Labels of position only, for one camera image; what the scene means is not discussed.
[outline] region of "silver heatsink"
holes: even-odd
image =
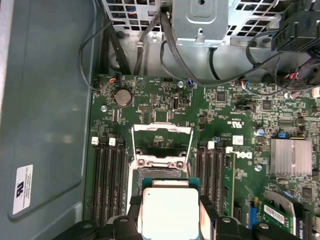
[[[311,175],[312,142],[310,140],[271,139],[270,173]]]

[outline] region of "metal grille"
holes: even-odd
[[[116,30],[134,35],[146,30],[158,9],[156,0],[106,0],[106,5]],[[160,25],[152,31],[160,32]]]
[[[139,35],[154,19],[161,0],[106,0],[106,4],[117,31]],[[277,28],[281,14],[289,4],[289,0],[229,0],[226,38],[254,37],[269,28]],[[162,29],[158,25],[153,32],[160,33]]]

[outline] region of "label sticker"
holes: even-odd
[[[232,136],[232,144],[233,145],[243,145],[244,144],[244,136],[233,135]]]
[[[268,207],[267,205],[264,205],[264,211],[274,219],[278,220],[280,223],[285,224],[285,217],[273,210],[272,208]]]
[[[33,165],[22,166],[16,170],[13,214],[30,206]]]

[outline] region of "metal bracket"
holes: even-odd
[[[166,156],[157,157],[155,155],[145,155],[142,153],[140,148],[136,148],[135,144],[135,132],[148,131],[155,132],[158,129],[167,129],[168,132],[177,134],[188,134],[190,135],[189,144],[187,151],[181,151],[179,156]],[[130,208],[130,199],[132,196],[132,183],[133,183],[133,172],[138,168],[169,168],[178,169],[186,172],[188,175],[188,159],[190,154],[191,143],[194,135],[192,127],[187,126],[176,126],[170,122],[154,122],[149,125],[134,124],[131,128],[132,145],[133,145],[133,160],[129,164],[128,172],[128,190],[127,190],[127,211]]]

